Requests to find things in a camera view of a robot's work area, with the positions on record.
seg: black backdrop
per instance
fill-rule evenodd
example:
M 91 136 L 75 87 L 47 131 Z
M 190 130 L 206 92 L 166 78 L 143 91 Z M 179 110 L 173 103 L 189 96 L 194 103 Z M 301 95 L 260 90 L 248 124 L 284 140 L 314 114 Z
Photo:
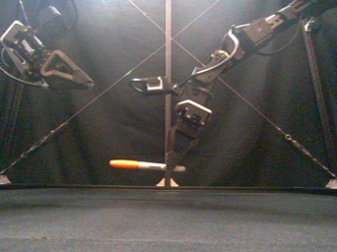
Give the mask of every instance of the black backdrop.
M 46 2 L 59 9 L 71 23 L 75 16 L 70 2 Z M 174 0 L 171 29 L 179 44 L 173 41 L 173 81 L 182 82 L 189 77 L 193 69 L 201 66 L 197 59 L 209 61 L 232 25 L 272 15 L 281 9 L 282 2 Z M 15 19 L 23 20 L 23 15 L 15 1 L 2 0 L 0 3 L 4 30 Z M 95 99 L 47 143 L 10 170 L 11 180 L 20 183 L 155 185 L 162 173 L 111 169 L 109 161 L 127 158 L 163 162 L 165 96 L 135 92 L 127 81 L 166 74 L 166 3 L 165 0 L 78 0 L 75 3 L 76 26 L 60 40 L 44 43 L 66 52 L 95 80 L 95 89 L 48 92 L 24 87 L 18 120 L 15 125 L 8 125 L 22 87 L 0 75 L 2 165 L 10 165 L 36 140 Z M 36 4 L 35 0 L 26 1 L 32 23 L 36 21 Z M 336 28 L 335 10 L 320 18 L 320 23 L 314 42 L 333 122 L 336 30 L 331 28 Z M 294 32 L 296 27 L 278 35 L 265 50 L 280 48 Z M 181 163 L 187 166 L 187 171 L 174 174 L 178 184 L 324 186 L 329 180 L 327 172 L 225 84 L 328 165 L 302 36 L 282 53 L 273 57 L 253 55 L 221 78 L 224 83 L 216 85 L 214 98 L 208 104 L 213 118 L 199 145 Z

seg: black curtain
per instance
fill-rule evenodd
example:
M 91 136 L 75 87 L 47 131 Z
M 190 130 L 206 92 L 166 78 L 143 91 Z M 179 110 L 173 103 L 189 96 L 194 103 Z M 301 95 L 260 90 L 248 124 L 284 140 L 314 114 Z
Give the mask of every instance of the black curtain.
M 26 1 L 34 24 L 38 2 Z M 70 56 L 97 86 L 91 91 L 59 92 L 24 87 L 11 148 L 2 150 L 2 163 L 4 167 L 10 165 L 67 122 L 47 143 L 10 169 L 14 182 L 155 185 L 163 177 L 161 172 L 113 169 L 109 162 L 118 158 L 163 162 L 165 97 L 135 92 L 127 82 L 166 74 L 165 0 L 75 3 L 76 26 L 62 39 L 44 43 Z M 50 0 L 47 4 L 58 8 L 71 24 L 75 13 L 70 1 Z M 15 19 L 23 20 L 23 15 L 14 1 L 2 0 L 3 6 L 4 30 Z M 282 7 L 281 0 L 173 1 L 173 81 L 182 82 L 201 66 L 199 61 L 208 63 L 232 25 L 268 17 Z M 336 11 L 320 19 L 321 30 L 314 38 L 320 58 L 329 58 L 321 61 L 329 65 L 323 71 L 324 84 L 329 116 L 336 122 L 336 31 L 329 28 L 336 26 Z M 264 50 L 281 48 L 294 33 L 296 25 Z M 282 133 L 329 165 L 301 34 L 278 55 L 253 55 L 221 79 L 208 103 L 213 111 L 210 123 L 198 146 L 181 163 L 187 171 L 174 174 L 178 184 L 324 186 L 328 173 Z M 2 122 L 8 118 L 8 100 L 16 88 L 15 82 L 2 75 Z M 7 139 L 3 125 L 2 138 Z

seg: diagonal wire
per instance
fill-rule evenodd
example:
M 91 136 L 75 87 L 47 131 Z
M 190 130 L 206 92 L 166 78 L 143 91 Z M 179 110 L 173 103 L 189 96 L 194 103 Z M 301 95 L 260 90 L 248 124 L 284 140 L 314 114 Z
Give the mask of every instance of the diagonal wire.
M 147 18 L 147 20 L 163 31 L 163 33 L 166 33 L 165 29 L 161 28 L 161 26 L 154 22 L 154 20 L 150 18 L 146 12 L 138 7 L 138 5 L 131 0 L 127 1 L 134 6 L 134 8 L 142 13 L 142 15 Z
M 206 14 L 206 12 L 214 7 L 220 0 L 214 1 L 213 4 L 202 11 L 202 13 L 193 19 L 193 21 L 181 29 L 181 31 L 174 35 L 174 38 L 191 26 L 191 24 Z

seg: vertical pole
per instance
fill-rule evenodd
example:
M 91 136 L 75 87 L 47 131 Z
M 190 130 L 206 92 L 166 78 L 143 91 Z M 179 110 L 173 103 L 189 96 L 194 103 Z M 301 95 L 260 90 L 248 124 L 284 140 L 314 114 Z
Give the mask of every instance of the vertical pole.
M 324 142 L 325 142 L 327 155 L 329 159 L 329 166 L 332 167 L 333 172 L 336 172 L 337 171 L 336 143 L 335 143 L 335 138 L 333 138 L 332 125 L 329 121 L 328 108 L 327 108 L 327 103 L 325 103 L 321 76 L 320 76 L 319 65 L 317 65 L 317 56 L 314 53 L 314 47 L 313 47 L 313 41 L 312 41 L 312 33 L 313 33 L 312 26 L 314 22 L 316 20 L 313 18 L 310 18 L 309 20 L 304 20 L 302 37 L 304 37 L 304 42 L 305 42 L 305 49 L 306 49 L 306 55 L 308 55 L 317 108 L 319 108 L 319 113 L 320 113 L 323 137 L 324 137 Z
M 171 70 L 173 70 L 173 48 L 171 48 L 171 0 L 166 0 L 166 78 L 171 83 Z M 165 154 L 169 152 L 169 132 L 171 128 L 171 95 L 165 96 Z M 165 186 L 171 186 L 171 171 L 165 171 Z

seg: cable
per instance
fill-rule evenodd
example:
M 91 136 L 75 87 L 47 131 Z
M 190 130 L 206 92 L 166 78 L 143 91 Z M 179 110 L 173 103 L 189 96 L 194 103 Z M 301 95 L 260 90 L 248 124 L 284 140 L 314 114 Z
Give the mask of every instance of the cable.
M 214 66 L 212 66 L 212 67 L 206 68 L 205 70 L 202 70 L 202 71 L 197 72 L 195 74 L 193 74 L 193 75 L 183 81 L 183 83 L 179 85 L 179 87 L 183 87 L 183 86 L 186 85 L 186 83 L 187 83 L 194 77 L 197 77 L 197 76 L 199 76 L 201 74 L 208 73 L 208 72 L 216 70 L 217 68 L 222 67 L 222 66 L 226 64 L 226 62 L 234 57 L 234 55 L 236 55 L 236 53 L 237 53 L 238 46 L 240 46 L 240 41 L 238 41 L 237 36 L 233 34 L 233 29 L 234 29 L 234 27 L 233 27 L 233 28 L 229 30 L 229 32 L 228 32 L 228 36 L 230 37 L 230 39 L 232 39 L 233 42 L 234 42 L 234 49 L 233 49 L 230 55 L 225 58 L 225 60 L 222 60 L 222 61 L 221 61 L 220 63 L 217 63 Z
M 26 20 L 26 23 L 27 23 L 27 26 L 28 26 L 30 25 L 30 21 L 28 21 L 28 16 L 27 16 L 27 11 L 26 11 L 26 5 L 24 5 L 23 0 L 19 0 L 19 5 L 20 5 L 20 8 L 22 8 L 22 12 L 23 12 L 23 15 L 24 15 L 24 20 Z
M 273 52 L 257 51 L 256 53 L 260 56 L 273 56 L 273 55 L 278 54 L 280 52 L 282 52 L 286 48 L 289 48 L 289 46 L 294 43 L 296 38 L 297 38 L 298 33 L 300 33 L 300 20 L 301 20 L 301 18 L 298 19 L 298 25 L 297 25 L 294 35 L 293 35 L 290 41 L 286 43 L 286 45 L 284 47 L 281 47 L 280 49 L 277 49 L 276 51 L 273 51 Z
M 15 77 L 14 75 L 11 75 L 11 74 L 6 71 L 6 69 L 3 69 L 2 67 L 0 67 L 0 70 L 4 72 L 4 74 L 6 74 L 10 78 L 12 78 L 14 80 L 16 80 L 18 82 L 20 82 L 20 83 L 23 83 L 23 84 L 28 84 L 28 85 L 35 86 L 35 87 L 39 87 L 38 84 L 31 83 L 31 82 L 27 82 L 26 80 L 22 80 L 22 79 L 19 79 L 18 77 Z
M 2 49 L 2 62 L 7 67 L 10 67 L 10 64 L 6 62 L 6 47 Z

